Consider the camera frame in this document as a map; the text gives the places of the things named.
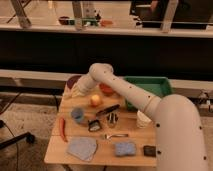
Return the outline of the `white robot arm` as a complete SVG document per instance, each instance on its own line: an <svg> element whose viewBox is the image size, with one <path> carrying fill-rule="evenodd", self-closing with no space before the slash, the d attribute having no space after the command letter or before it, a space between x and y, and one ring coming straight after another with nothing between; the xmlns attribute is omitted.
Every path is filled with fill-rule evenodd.
<svg viewBox="0 0 213 171"><path fill-rule="evenodd" d="M113 67L94 63L71 88L71 95L84 96L104 83L146 114L156 127L156 171L209 171L204 133L196 106L185 96L163 98L113 74Z"/></svg>

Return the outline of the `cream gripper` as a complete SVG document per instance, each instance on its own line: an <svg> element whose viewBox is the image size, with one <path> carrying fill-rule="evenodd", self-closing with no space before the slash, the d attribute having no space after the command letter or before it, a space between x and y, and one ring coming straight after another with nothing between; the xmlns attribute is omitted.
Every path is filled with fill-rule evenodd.
<svg viewBox="0 0 213 171"><path fill-rule="evenodd" d="M63 96L66 99L69 99L69 98L75 98L75 97L82 96L82 93L80 92L80 90L78 89L78 87L76 85L73 85L72 88L69 88L68 86L66 86Z"/></svg>

